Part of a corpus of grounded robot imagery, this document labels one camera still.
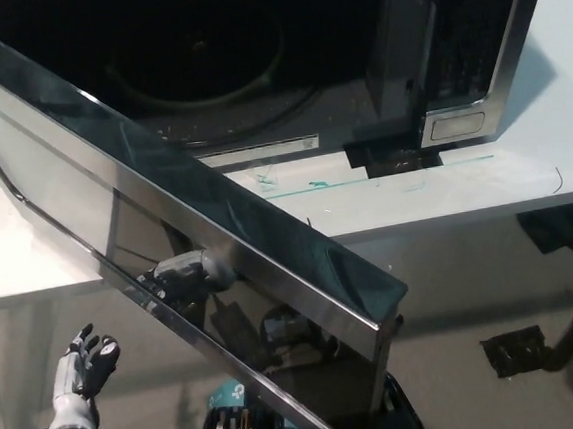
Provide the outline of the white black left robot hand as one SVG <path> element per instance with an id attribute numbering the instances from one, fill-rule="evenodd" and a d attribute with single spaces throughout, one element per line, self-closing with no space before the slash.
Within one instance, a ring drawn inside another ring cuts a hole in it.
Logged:
<path id="1" fill-rule="evenodd" d="M 59 359 L 53 384 L 54 417 L 48 429 L 98 429 L 97 395 L 117 367 L 116 338 L 93 333 L 89 323 Z"/>

